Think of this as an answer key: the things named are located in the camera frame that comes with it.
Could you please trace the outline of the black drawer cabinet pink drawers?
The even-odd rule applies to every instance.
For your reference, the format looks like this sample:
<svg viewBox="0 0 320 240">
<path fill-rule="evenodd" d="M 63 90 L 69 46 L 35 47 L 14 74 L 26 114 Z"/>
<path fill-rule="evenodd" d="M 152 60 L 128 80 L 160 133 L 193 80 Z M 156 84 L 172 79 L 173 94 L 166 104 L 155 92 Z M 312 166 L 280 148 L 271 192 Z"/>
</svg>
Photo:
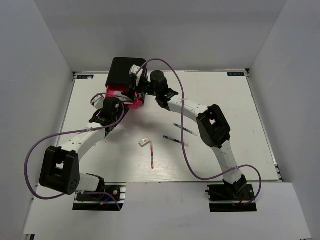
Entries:
<svg viewBox="0 0 320 240">
<path fill-rule="evenodd" d="M 137 91 L 137 79 L 131 75 L 131 70 L 132 67 L 141 67 L 145 62 L 143 58 L 115 57 L 105 84 L 106 96 L 117 97 L 130 109 L 143 106 L 145 95 Z"/>
</svg>

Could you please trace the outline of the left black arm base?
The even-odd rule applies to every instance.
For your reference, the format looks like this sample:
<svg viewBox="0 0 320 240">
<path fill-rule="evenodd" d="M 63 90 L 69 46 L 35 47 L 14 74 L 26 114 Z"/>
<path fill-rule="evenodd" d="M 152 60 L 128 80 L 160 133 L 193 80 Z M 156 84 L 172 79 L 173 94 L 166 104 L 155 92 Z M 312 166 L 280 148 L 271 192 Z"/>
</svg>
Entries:
<svg viewBox="0 0 320 240">
<path fill-rule="evenodd" d="M 125 182 L 104 182 L 100 178 L 96 192 L 76 191 L 72 210 L 93 212 L 119 212 L 126 199 Z"/>
</svg>

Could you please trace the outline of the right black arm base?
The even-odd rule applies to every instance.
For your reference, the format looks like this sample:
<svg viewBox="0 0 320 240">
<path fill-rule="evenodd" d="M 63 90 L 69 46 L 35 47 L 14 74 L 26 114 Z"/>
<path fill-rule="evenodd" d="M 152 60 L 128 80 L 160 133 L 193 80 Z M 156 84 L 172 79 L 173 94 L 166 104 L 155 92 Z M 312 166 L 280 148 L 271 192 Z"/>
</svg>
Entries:
<svg viewBox="0 0 320 240">
<path fill-rule="evenodd" d="M 247 184 L 237 196 L 234 196 L 232 192 L 228 192 L 223 184 L 208 185 L 205 193 L 208 196 L 211 213 L 247 213 L 257 211 L 252 184 Z"/>
</svg>

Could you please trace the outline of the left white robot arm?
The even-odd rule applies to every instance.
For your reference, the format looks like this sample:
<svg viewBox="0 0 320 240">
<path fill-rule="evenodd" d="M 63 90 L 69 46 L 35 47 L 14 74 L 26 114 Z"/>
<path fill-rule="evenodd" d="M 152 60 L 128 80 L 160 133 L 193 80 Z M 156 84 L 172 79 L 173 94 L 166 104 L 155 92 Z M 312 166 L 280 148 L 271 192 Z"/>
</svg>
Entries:
<svg viewBox="0 0 320 240">
<path fill-rule="evenodd" d="M 129 108 L 118 98 L 105 98 L 102 108 L 96 110 L 84 129 L 64 144 L 46 149 L 40 185 L 66 195 L 84 191 L 96 200 L 103 198 L 106 187 L 102 178 L 80 173 L 80 160 L 115 129 L 128 111 Z"/>
</svg>

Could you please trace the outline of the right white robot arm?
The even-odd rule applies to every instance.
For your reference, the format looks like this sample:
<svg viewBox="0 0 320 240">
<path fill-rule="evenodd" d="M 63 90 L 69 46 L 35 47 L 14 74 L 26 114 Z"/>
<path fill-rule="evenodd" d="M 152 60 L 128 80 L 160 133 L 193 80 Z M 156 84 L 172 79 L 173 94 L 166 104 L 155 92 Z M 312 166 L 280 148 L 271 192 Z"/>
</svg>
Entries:
<svg viewBox="0 0 320 240">
<path fill-rule="evenodd" d="M 164 73 L 152 71 L 148 81 L 147 70 L 133 65 L 129 70 L 133 79 L 130 87 L 139 95 L 155 96 L 157 104 L 170 112 L 181 114 L 182 117 L 197 123 L 200 138 L 210 147 L 223 172 L 222 180 L 226 195 L 236 200 L 244 193 L 247 180 L 238 167 L 231 148 L 231 128 L 221 108 L 213 104 L 204 106 L 184 99 L 178 92 L 169 88 Z"/>
</svg>

